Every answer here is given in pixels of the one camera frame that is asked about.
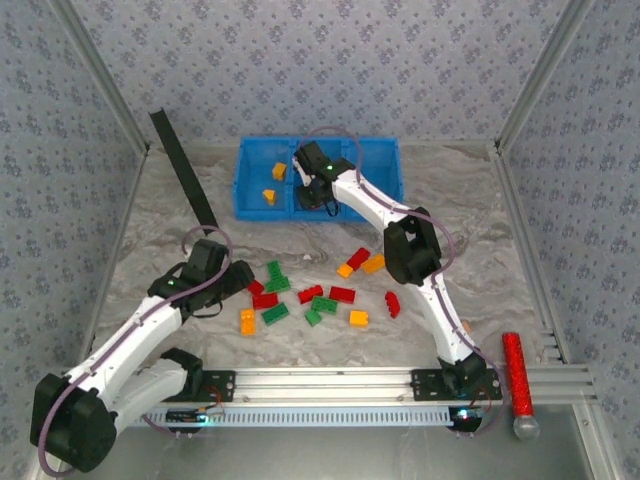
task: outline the yellow lego brick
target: yellow lego brick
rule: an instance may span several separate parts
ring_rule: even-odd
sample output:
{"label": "yellow lego brick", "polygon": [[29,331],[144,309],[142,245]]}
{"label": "yellow lego brick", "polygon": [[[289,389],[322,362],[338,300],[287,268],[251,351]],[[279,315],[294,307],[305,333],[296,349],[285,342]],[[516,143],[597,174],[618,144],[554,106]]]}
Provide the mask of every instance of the yellow lego brick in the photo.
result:
{"label": "yellow lego brick", "polygon": [[276,204],[276,191],[275,190],[264,190],[262,192],[262,195],[264,196],[265,200],[267,201],[267,203],[271,206],[274,206]]}
{"label": "yellow lego brick", "polygon": [[256,313],[253,308],[247,308],[240,313],[240,333],[242,335],[256,334]]}
{"label": "yellow lego brick", "polygon": [[276,163],[276,166],[273,167],[273,171],[271,173],[273,173],[273,178],[275,180],[280,180],[281,182],[284,181],[284,174],[287,171],[287,166],[284,163]]}
{"label": "yellow lego brick", "polygon": [[349,278],[349,275],[351,275],[352,273],[353,273],[353,268],[351,268],[346,263],[341,265],[340,268],[338,269],[338,275],[340,275],[342,278]]}
{"label": "yellow lego brick", "polygon": [[362,310],[351,310],[349,323],[352,327],[366,327],[369,325],[369,314]]}
{"label": "yellow lego brick", "polygon": [[375,273],[384,267],[384,255],[379,253],[375,257],[371,257],[369,260],[362,264],[362,269],[367,273]]}

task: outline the green lego brick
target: green lego brick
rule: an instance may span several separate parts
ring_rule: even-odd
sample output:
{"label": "green lego brick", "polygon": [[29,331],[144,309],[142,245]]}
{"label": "green lego brick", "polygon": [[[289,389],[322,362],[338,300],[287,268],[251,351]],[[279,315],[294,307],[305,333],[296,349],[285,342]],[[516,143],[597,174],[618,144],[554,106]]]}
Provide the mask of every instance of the green lego brick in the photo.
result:
{"label": "green lego brick", "polygon": [[322,317],[315,310],[308,310],[307,313],[304,314],[304,318],[307,319],[307,322],[309,322],[309,325],[312,327],[315,327],[322,321]]}
{"label": "green lego brick", "polygon": [[263,312],[262,318],[264,323],[271,325],[272,323],[276,323],[278,320],[282,320],[287,315],[289,315],[289,309],[284,303],[279,303],[275,307]]}
{"label": "green lego brick", "polygon": [[336,314],[338,310],[338,302],[324,297],[313,297],[311,301],[311,310],[316,312],[327,312],[332,315]]}
{"label": "green lego brick", "polygon": [[282,270],[280,270],[280,264],[277,260],[267,263],[267,271],[271,280],[282,276]]}
{"label": "green lego brick", "polygon": [[280,292],[286,292],[288,290],[291,290],[291,284],[289,283],[288,277],[274,278],[273,280],[271,280],[270,282],[267,282],[264,285],[265,293],[273,293],[273,292],[280,293]]}

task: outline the red cylinder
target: red cylinder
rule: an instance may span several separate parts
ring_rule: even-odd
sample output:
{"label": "red cylinder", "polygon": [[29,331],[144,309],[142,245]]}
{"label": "red cylinder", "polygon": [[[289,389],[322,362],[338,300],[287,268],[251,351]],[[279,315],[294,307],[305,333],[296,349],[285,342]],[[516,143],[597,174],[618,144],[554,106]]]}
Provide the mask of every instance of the red cylinder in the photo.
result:
{"label": "red cylinder", "polygon": [[533,416],[533,403],[529,390],[529,379],[524,362],[524,353],[520,343],[520,335],[515,332],[502,334],[504,356],[507,362],[507,374],[511,386],[513,414],[516,417]]}

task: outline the blue bin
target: blue bin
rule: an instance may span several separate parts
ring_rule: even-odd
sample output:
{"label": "blue bin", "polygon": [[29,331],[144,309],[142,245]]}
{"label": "blue bin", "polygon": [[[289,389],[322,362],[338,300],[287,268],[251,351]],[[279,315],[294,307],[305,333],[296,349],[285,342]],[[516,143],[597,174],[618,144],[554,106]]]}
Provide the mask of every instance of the blue bin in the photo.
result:
{"label": "blue bin", "polygon": [[[295,222],[358,222],[364,219],[354,210],[341,205],[337,216],[331,217],[324,207],[303,210],[295,195],[302,185],[293,168],[293,154],[302,137],[244,137],[238,151],[233,183],[233,204],[236,218],[248,221]],[[344,157],[354,165],[358,151],[347,137],[315,137],[322,151],[331,160]],[[404,186],[400,167],[400,152],[396,138],[360,138],[364,152],[363,175],[394,200],[402,202]],[[278,162],[287,165],[285,181],[273,179],[272,169]],[[270,206],[262,196],[265,189],[276,192],[276,204]]]}

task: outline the enclosure wall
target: enclosure wall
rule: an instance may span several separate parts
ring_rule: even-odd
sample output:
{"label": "enclosure wall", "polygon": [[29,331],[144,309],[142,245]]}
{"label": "enclosure wall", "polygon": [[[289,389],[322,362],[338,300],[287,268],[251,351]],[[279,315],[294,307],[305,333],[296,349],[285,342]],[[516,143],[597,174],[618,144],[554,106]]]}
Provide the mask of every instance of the enclosure wall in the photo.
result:
{"label": "enclosure wall", "polygon": [[509,152],[572,360],[640,478],[640,6],[598,1]]}
{"label": "enclosure wall", "polygon": [[22,479],[35,385],[78,361],[140,157],[47,2],[0,15],[0,478]]}
{"label": "enclosure wall", "polygon": [[565,0],[76,2],[148,139],[497,136]]}

